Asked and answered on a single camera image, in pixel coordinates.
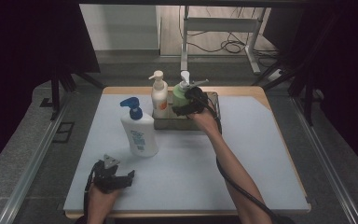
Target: forearm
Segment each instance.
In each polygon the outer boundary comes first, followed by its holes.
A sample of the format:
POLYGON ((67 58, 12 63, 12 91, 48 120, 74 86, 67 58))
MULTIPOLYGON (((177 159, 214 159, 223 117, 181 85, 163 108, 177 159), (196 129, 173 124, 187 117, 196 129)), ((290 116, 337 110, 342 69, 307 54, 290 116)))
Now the forearm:
POLYGON ((89 193, 89 215, 88 224, 102 224, 106 216, 110 213, 120 190, 115 190, 109 194, 93 189, 89 193))
MULTIPOLYGON (((263 198, 246 170, 226 144, 219 132, 206 132, 213 145, 216 157, 227 175, 241 188, 252 194, 258 201, 264 203, 263 198)), ((269 216, 253 202, 246 199, 227 183, 227 189, 235 203, 242 223, 271 223, 269 216)))

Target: wall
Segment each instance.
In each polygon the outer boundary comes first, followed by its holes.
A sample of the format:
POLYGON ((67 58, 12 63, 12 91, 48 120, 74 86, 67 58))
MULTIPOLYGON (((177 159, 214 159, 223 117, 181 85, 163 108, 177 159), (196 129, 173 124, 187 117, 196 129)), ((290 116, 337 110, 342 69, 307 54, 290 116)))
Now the wall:
POLYGON ((95 50, 159 49, 157 6, 80 5, 95 50))

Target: hand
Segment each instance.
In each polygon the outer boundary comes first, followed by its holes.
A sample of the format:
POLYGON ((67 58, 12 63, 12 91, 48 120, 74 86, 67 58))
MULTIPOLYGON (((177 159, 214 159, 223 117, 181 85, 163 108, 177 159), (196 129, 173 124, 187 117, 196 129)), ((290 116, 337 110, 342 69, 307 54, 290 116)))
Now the hand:
POLYGON ((117 189, 109 194, 102 193, 94 184, 89 187, 89 216, 87 223, 101 224, 112 210, 121 190, 117 189))
POLYGON ((193 119, 200 130, 204 131, 205 133, 219 133, 216 120, 214 120, 212 113, 207 108, 204 108, 200 114, 189 114, 187 116, 193 119))

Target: white table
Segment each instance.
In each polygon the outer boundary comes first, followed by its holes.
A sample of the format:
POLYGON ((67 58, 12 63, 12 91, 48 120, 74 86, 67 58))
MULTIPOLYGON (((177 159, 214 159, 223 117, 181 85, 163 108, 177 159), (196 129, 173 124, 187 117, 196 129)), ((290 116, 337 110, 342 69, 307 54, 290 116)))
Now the white table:
MULTIPOLYGON (((92 165, 108 154, 121 161, 117 175, 132 169, 132 186, 123 190, 113 217, 181 217, 235 215, 212 145, 199 131, 156 131, 159 153, 140 158, 130 153, 120 117, 129 109, 119 102, 137 96, 151 114, 151 88, 106 88, 103 91, 72 186, 64 205, 79 217, 92 165)), ((259 87, 209 87, 219 94, 223 136, 275 212, 306 213, 310 205, 267 98, 259 87)))

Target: robotic hand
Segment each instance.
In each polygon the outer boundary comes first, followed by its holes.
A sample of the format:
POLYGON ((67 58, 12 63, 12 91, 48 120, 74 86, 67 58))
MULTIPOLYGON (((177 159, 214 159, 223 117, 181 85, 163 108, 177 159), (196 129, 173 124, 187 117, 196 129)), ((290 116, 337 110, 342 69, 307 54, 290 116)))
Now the robotic hand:
POLYGON ((185 98, 190 100, 190 104, 183 106, 173 106, 172 111, 177 116, 193 113, 201 113, 208 105, 208 95, 199 87, 194 87, 185 93, 185 98))
POLYGON ((124 189, 132 185, 135 171, 133 170, 124 176, 116 176, 119 163, 120 161, 104 155, 103 161, 97 161, 92 167, 87 185, 84 189, 83 211, 85 217, 88 215, 89 190, 92 182, 104 194, 111 193, 115 189, 124 189))
POLYGON ((125 176, 116 176, 116 171, 120 161, 104 155, 104 161, 97 161, 94 165, 95 176, 94 185, 107 194, 115 189, 130 187, 135 171, 131 171, 125 176))

